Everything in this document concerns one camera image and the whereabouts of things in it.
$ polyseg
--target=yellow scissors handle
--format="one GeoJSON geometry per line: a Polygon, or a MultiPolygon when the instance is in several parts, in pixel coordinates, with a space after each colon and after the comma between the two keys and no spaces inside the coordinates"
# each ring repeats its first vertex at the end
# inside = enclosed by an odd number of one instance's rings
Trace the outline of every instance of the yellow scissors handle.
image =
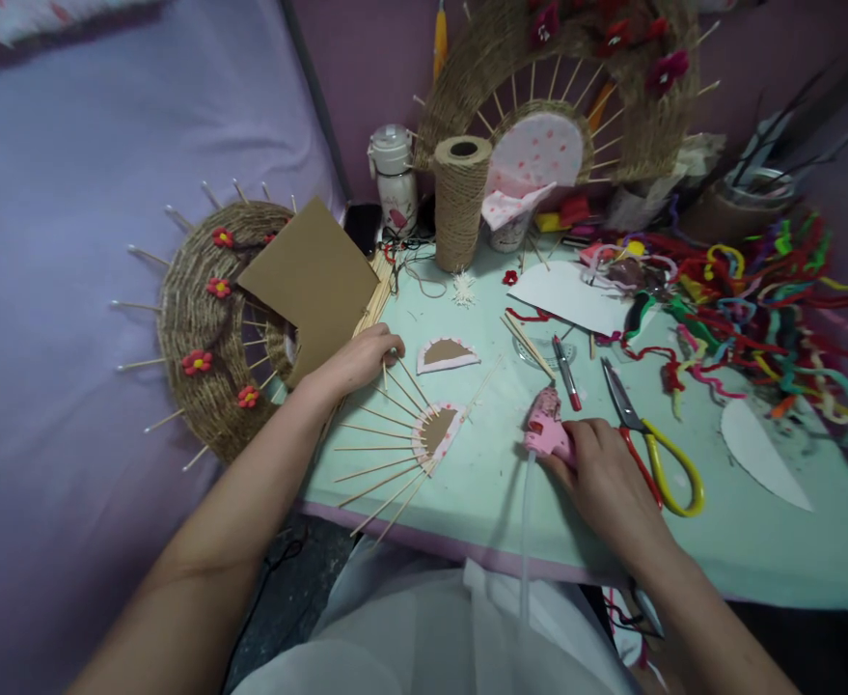
{"type": "Polygon", "coordinates": [[[648,448],[648,458],[652,463],[652,475],[655,477],[655,484],[662,492],[662,499],[665,501],[665,506],[678,516],[697,516],[703,511],[703,480],[700,479],[700,474],[694,463],[687,458],[687,455],[678,449],[674,443],[665,437],[657,428],[652,427],[652,424],[643,418],[643,425],[648,429],[645,434],[645,446],[648,448]],[[661,442],[668,449],[678,462],[683,466],[684,472],[687,473],[687,478],[691,482],[692,498],[691,504],[687,509],[681,507],[671,494],[671,488],[668,485],[668,479],[665,477],[665,470],[662,468],[662,458],[658,452],[658,442],[661,442]]]}

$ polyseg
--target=hot glue gun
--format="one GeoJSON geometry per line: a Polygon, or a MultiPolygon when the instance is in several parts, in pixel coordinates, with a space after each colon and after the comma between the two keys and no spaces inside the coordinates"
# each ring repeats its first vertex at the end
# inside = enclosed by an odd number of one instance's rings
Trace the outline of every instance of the hot glue gun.
{"type": "Polygon", "coordinates": [[[547,387],[540,391],[530,409],[523,446],[538,456],[555,454],[566,465],[575,468],[575,452],[571,437],[561,425],[560,410],[561,400],[554,388],[547,387]]]}

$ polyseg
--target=scissor blade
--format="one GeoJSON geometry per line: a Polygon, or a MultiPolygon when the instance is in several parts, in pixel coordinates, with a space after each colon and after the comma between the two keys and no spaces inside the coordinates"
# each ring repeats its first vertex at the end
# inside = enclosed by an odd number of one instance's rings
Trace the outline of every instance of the scissor blade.
{"type": "Polygon", "coordinates": [[[626,389],[623,388],[619,376],[616,375],[614,366],[606,357],[602,357],[600,361],[604,365],[604,377],[607,379],[607,386],[610,387],[610,395],[614,399],[616,410],[619,411],[619,419],[630,430],[645,431],[645,425],[629,402],[629,396],[626,395],[626,389]]]}

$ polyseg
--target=light green tablecloth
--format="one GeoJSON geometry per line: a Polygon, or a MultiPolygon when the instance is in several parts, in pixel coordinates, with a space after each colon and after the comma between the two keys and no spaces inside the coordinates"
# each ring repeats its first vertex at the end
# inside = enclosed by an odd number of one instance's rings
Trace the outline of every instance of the light green tablecloth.
{"type": "MultiPolygon", "coordinates": [[[[564,260],[569,254],[560,247],[556,260],[564,260]]],[[[535,263],[535,255],[530,255],[528,264],[535,263]]],[[[415,280],[402,273],[400,296],[389,301],[383,316],[392,331],[403,337],[408,350],[405,362],[412,370],[419,348],[437,336],[461,338],[479,353],[480,365],[419,377],[432,401],[467,403],[498,356],[504,358],[482,393],[471,422],[463,425],[436,476],[423,485],[404,510],[390,538],[401,540],[400,531],[413,529],[419,532],[414,534],[417,540],[413,542],[427,546],[420,539],[431,539],[428,547],[435,552],[441,552],[441,540],[454,541],[455,554],[460,547],[495,548],[512,555],[499,555],[506,557],[506,562],[497,563],[482,555],[482,562],[514,572],[518,572],[517,565],[510,560],[520,552],[525,471],[525,452],[520,442],[533,397],[549,382],[538,367],[519,356],[501,323],[500,316],[507,306],[524,315],[534,314],[532,308],[508,297],[507,287],[501,282],[504,271],[515,268],[516,264],[515,256],[497,254],[482,244],[477,262],[470,270],[476,278],[474,292],[478,298],[471,308],[457,307],[452,302],[449,275],[433,263],[417,264],[415,268],[422,276],[448,280],[449,291],[439,299],[428,298],[415,280]]],[[[432,285],[426,288],[430,293],[438,291],[432,285]]],[[[673,321],[666,315],[656,317],[640,337],[637,348],[674,345],[668,343],[672,326],[673,321]]],[[[550,339],[554,332],[561,335],[565,330],[555,320],[526,325],[528,335],[540,340],[550,339]]],[[[600,365],[602,354],[613,358],[613,353],[609,348],[599,349],[597,359],[591,361],[588,334],[580,329],[573,330],[566,343],[576,350],[572,370],[583,392],[584,409],[580,414],[572,413],[558,379],[563,418],[602,417],[617,425],[600,365]]],[[[722,407],[711,399],[707,386],[693,381],[689,375],[682,377],[687,384],[681,407],[683,422],[674,419],[670,398],[662,390],[660,370],[664,361],[653,355],[640,363],[615,361],[615,364],[642,417],[651,420],[684,449],[703,478],[706,505],[700,516],[680,518],[665,510],[665,519],[680,544],[727,596],[785,606],[848,608],[848,464],[819,420],[810,414],[805,418],[810,422],[810,432],[797,428],[789,438],[772,433],[814,507],[815,511],[808,513],[778,499],[731,461],[720,433],[722,407]]],[[[391,374],[408,389],[413,388],[399,366],[391,374]]],[[[723,369],[717,375],[730,390],[753,393],[747,381],[732,370],[723,369]]],[[[394,386],[389,394],[405,401],[394,386]]],[[[754,396],[750,396],[749,403],[758,413],[767,408],[754,396]]],[[[355,408],[355,404],[364,404],[398,420],[409,419],[406,413],[369,388],[352,397],[336,422],[406,432],[400,425],[355,408]]],[[[335,452],[334,449],[389,444],[406,445],[399,439],[334,426],[321,445],[313,475],[303,491],[308,510],[347,526],[355,526],[356,519],[371,514],[405,484],[410,474],[346,507],[360,515],[343,515],[334,508],[346,497],[409,463],[341,483],[334,480],[402,458],[401,454],[409,456],[410,452],[335,452]]],[[[643,459],[647,459],[640,436],[636,444],[643,459]]],[[[683,471],[667,452],[663,451],[662,459],[675,497],[684,504],[689,499],[689,489],[678,483],[686,480],[683,471]]],[[[553,482],[541,469],[533,475],[529,549],[532,557],[549,563],[535,564],[533,575],[604,580],[618,573],[616,560],[570,505],[561,503],[553,482]],[[573,574],[562,574],[562,567],[574,569],[573,574]]],[[[391,519],[415,486],[399,496],[380,518],[391,519]]]]}

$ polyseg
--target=pen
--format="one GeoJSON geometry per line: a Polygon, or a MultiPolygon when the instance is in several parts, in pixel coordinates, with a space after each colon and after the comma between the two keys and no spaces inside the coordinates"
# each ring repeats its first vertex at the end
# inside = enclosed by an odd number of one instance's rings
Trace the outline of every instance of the pen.
{"type": "Polygon", "coordinates": [[[556,351],[556,359],[559,360],[559,371],[561,378],[565,382],[565,389],[568,391],[568,399],[571,401],[571,409],[575,412],[581,410],[581,399],[578,398],[578,389],[575,388],[575,379],[571,376],[571,369],[568,367],[568,360],[565,359],[565,352],[561,349],[561,340],[559,336],[552,337],[552,347],[556,351]]]}

